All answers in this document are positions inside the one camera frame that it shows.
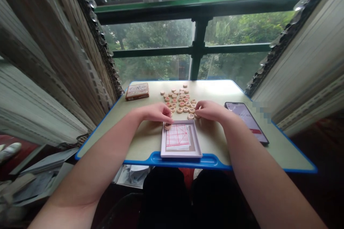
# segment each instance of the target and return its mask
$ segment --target dark pants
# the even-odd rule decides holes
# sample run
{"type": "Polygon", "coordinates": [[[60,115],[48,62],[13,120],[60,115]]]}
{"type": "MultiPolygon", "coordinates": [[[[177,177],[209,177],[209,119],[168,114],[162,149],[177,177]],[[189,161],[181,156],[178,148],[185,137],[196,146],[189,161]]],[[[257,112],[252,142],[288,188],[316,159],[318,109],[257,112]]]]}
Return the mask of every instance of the dark pants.
{"type": "Polygon", "coordinates": [[[155,167],[143,184],[139,228],[251,228],[240,190],[221,171],[203,170],[192,203],[178,168],[155,167]]]}

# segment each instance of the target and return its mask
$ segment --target green foliage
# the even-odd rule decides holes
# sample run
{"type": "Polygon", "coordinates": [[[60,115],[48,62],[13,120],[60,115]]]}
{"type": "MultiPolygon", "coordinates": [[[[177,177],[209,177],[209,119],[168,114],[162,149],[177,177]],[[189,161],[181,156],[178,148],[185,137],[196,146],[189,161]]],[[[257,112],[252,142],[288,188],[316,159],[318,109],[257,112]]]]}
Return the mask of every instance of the green foliage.
{"type": "MultiPolygon", "coordinates": [[[[206,45],[268,43],[281,33],[294,12],[215,17],[208,23],[206,45]]],[[[191,45],[190,20],[156,21],[103,26],[110,50],[191,45]]],[[[213,54],[201,60],[198,79],[232,79],[242,89],[267,53],[213,54]]],[[[126,87],[132,80],[187,79],[190,56],[118,58],[126,87]]]]}

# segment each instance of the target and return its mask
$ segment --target forearm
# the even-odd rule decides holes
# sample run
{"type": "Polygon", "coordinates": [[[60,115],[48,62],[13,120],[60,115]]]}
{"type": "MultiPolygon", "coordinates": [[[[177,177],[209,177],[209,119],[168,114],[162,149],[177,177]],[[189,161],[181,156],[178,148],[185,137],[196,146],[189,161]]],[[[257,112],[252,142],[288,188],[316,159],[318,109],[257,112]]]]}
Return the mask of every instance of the forearm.
{"type": "Polygon", "coordinates": [[[49,201],[58,206],[97,203],[122,165],[142,120],[135,111],[123,117],[86,152],[49,201]]]}
{"type": "Polygon", "coordinates": [[[261,228],[326,228],[295,184],[236,115],[221,121],[235,177],[261,228]]]}

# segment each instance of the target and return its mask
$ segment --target phone screen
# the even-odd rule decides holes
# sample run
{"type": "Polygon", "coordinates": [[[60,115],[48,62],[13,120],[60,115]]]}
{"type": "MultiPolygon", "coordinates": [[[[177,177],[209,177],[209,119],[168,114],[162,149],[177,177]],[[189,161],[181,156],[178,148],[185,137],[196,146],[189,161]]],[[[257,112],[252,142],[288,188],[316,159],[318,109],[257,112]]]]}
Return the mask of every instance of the phone screen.
{"type": "Polygon", "coordinates": [[[227,109],[240,116],[240,118],[245,122],[247,127],[263,145],[269,144],[269,141],[266,139],[264,133],[259,128],[257,122],[252,117],[250,111],[247,109],[244,103],[226,102],[225,106],[227,109]]]}

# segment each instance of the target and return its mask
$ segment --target curtain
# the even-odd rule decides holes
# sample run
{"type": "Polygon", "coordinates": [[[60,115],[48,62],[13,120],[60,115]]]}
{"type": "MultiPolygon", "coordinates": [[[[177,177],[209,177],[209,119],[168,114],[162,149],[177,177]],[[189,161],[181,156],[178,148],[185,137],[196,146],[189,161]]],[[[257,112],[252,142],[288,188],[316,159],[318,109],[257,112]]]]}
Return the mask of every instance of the curtain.
{"type": "Polygon", "coordinates": [[[343,13],[344,0],[321,0],[251,96],[288,136],[344,108],[343,13]]]}
{"type": "Polygon", "coordinates": [[[113,59],[106,42],[95,36],[93,11],[88,6],[86,13],[84,5],[0,0],[0,73],[7,83],[0,131],[38,144],[73,144],[92,132],[121,96],[113,59]]]}
{"type": "Polygon", "coordinates": [[[0,131],[39,145],[75,144],[87,128],[47,92],[0,57],[0,131]]]}

